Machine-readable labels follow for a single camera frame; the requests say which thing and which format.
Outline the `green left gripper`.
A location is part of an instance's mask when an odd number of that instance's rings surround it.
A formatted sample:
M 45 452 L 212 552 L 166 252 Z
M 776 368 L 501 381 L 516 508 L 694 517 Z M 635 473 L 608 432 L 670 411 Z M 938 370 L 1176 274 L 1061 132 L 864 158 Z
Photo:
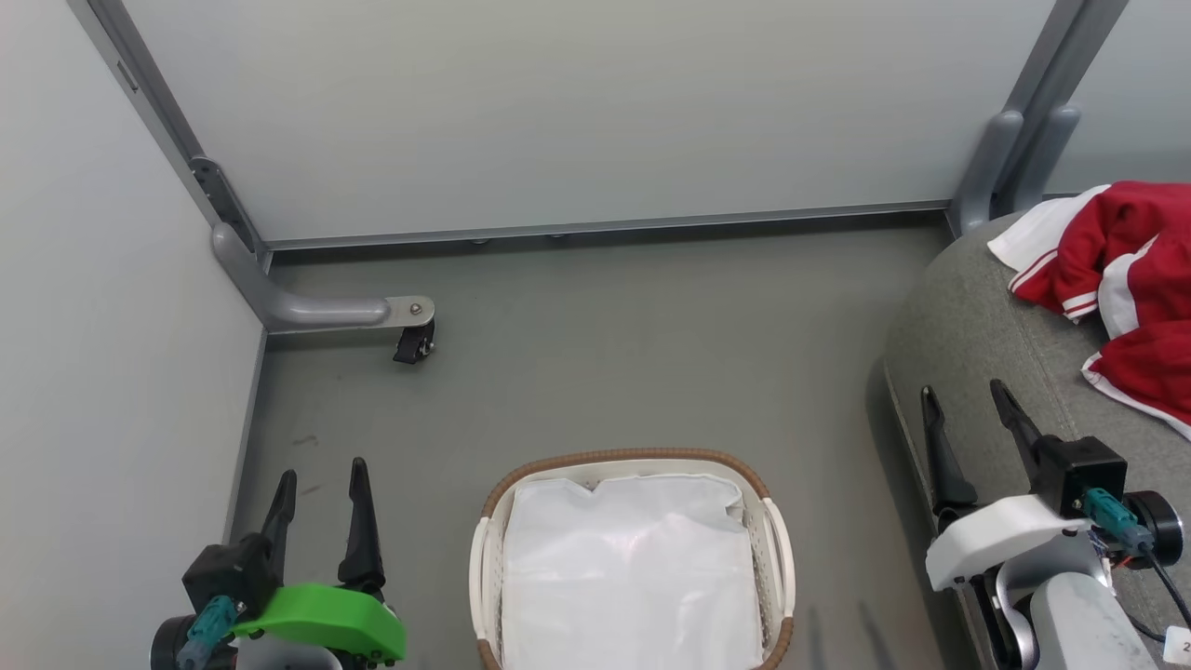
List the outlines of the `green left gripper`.
M 381 594 L 386 577 L 370 476 L 363 458 L 353 461 L 349 500 L 353 518 L 347 552 L 339 563 L 341 588 L 319 583 L 282 586 L 257 618 L 233 624 L 231 635 L 263 633 L 288 643 L 344 652 L 368 664 L 395 664 L 406 658 L 406 627 L 386 603 L 370 595 Z M 295 501 L 297 474 L 287 470 L 280 476 L 261 530 L 272 543 L 272 570 L 283 570 Z

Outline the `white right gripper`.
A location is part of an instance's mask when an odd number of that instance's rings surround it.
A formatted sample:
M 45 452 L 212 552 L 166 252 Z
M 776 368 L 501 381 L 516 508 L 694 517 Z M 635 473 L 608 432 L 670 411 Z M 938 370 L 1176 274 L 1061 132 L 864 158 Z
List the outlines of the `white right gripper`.
M 1014 393 L 1000 378 L 991 378 L 990 394 L 1000 424 L 1009 430 L 1033 484 L 1039 472 L 1035 445 L 1042 434 L 1025 415 Z M 934 591 L 943 591 L 1041 547 L 1065 530 L 1090 530 L 1087 518 L 1064 518 L 1037 495 L 1000 499 L 979 509 L 975 487 L 958 467 L 944 432 L 944 412 L 931 386 L 919 390 L 919 412 L 937 533 L 925 555 L 925 572 Z

